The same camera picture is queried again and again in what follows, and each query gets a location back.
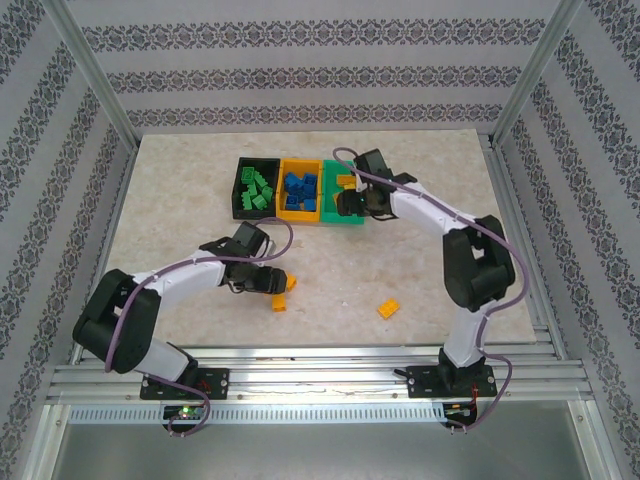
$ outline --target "green block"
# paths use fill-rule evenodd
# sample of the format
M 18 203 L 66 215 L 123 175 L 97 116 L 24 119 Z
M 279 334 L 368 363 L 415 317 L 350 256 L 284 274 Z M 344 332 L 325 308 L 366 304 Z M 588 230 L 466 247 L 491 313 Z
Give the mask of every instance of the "green block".
M 249 192 L 242 192 L 242 208 L 244 210 L 253 210 L 253 206 L 251 205 L 251 197 L 249 196 Z
M 247 192 L 249 192 L 249 196 L 251 198 L 255 197 L 256 195 L 258 195 L 258 189 L 256 188 L 255 183 L 252 183 L 251 185 L 247 186 Z
M 270 202 L 271 199 L 273 198 L 273 188 L 271 187 L 264 187 L 262 189 L 262 196 L 263 198 L 267 201 Z
M 258 207 L 259 210 L 262 210 L 267 206 L 267 201 L 264 199 L 262 195 L 258 195 L 253 199 L 253 204 Z
M 243 167 L 242 177 L 240 177 L 240 181 L 245 185 L 249 185 L 250 183 L 253 183 L 254 176 L 255 176 L 255 169 L 253 167 Z
M 260 175 L 260 172 L 258 172 L 258 171 L 254 172 L 253 179 L 255 180 L 256 184 L 260 188 L 264 188 L 264 187 L 267 186 L 267 181 L 264 179 L 264 177 L 262 175 Z

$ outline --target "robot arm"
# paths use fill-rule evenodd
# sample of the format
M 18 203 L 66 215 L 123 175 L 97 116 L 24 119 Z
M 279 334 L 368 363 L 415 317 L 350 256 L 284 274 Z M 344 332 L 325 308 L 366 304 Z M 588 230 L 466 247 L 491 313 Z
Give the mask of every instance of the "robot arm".
M 354 162 L 358 170 L 428 194 L 411 175 L 402 173 L 394 176 L 379 150 L 359 155 Z M 504 238 L 500 221 L 490 215 L 476 218 L 439 200 L 456 213 L 452 217 L 425 198 L 360 175 L 357 175 L 356 184 L 355 190 L 345 190 L 338 196 L 340 215 L 357 214 L 377 220 L 402 218 L 442 238 L 444 283 L 458 308 L 449 338 L 440 352 L 439 373 L 449 390 L 454 391 L 456 384 L 465 377 L 473 377 L 483 367 L 485 359 L 481 350 L 486 328 L 479 344 L 477 342 L 483 318 L 515 281 L 509 252 L 460 219 L 479 224 Z
M 118 373 L 136 370 L 191 386 L 198 364 L 184 351 L 153 338 L 158 314 L 205 289 L 228 285 L 234 293 L 283 293 L 287 277 L 283 270 L 262 262 L 213 261 L 197 263 L 203 257 L 258 257 L 275 245 L 259 228 L 244 222 L 232 238 L 224 237 L 201 245 L 185 260 L 191 265 L 163 274 L 135 297 L 125 319 L 112 361 Z M 105 361 L 121 309 L 133 290 L 159 270 L 127 275 L 107 272 L 89 299 L 73 330 L 73 339 Z

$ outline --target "patterned wallpaper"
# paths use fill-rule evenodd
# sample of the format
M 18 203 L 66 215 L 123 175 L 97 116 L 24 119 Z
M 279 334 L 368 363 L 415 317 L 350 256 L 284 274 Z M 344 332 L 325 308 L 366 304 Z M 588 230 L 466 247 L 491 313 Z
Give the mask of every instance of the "patterned wallpaper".
M 0 0 L 0 479 L 19 476 L 128 155 L 37 1 Z
M 503 146 L 624 478 L 640 478 L 638 25 L 632 2 L 583 4 Z
M 74 0 L 140 133 L 489 133 L 557 1 Z

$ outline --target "table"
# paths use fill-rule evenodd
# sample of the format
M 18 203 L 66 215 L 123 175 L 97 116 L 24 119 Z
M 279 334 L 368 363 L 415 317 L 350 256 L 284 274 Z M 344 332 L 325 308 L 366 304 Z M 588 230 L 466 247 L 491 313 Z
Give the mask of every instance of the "table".
M 406 171 L 463 211 L 499 216 L 474 130 L 146 135 L 108 269 L 136 273 L 232 235 L 231 189 L 238 157 L 330 158 L 335 146 L 380 148 L 394 173 Z M 282 226 L 265 230 L 278 246 Z M 219 288 L 163 312 L 156 337 L 190 346 L 306 346 L 443 343 L 455 306 L 442 281 L 442 242 L 403 220 L 362 226 L 295 225 L 291 250 L 273 262 L 298 278 L 287 311 L 261 294 Z M 519 283 L 510 289 L 513 297 Z M 383 320 L 377 307 L 395 298 Z M 488 340 L 534 342 L 524 303 L 492 319 Z

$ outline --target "blue block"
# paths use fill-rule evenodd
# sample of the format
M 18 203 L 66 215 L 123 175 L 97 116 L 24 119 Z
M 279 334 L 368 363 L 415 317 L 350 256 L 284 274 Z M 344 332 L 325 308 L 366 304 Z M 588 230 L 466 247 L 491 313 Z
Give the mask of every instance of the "blue block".
M 287 195 L 287 201 L 284 204 L 285 210 L 300 210 L 300 201 L 295 195 Z
M 295 173 L 289 172 L 284 177 L 284 190 L 287 193 L 297 193 L 302 190 L 303 182 Z
M 305 198 L 316 198 L 316 186 L 305 183 L 302 187 L 302 196 Z
M 307 212 L 315 212 L 316 211 L 316 201 L 310 198 L 304 201 L 304 209 Z
M 305 173 L 304 177 L 302 177 L 302 183 L 316 186 L 318 184 L 318 176 L 313 173 Z

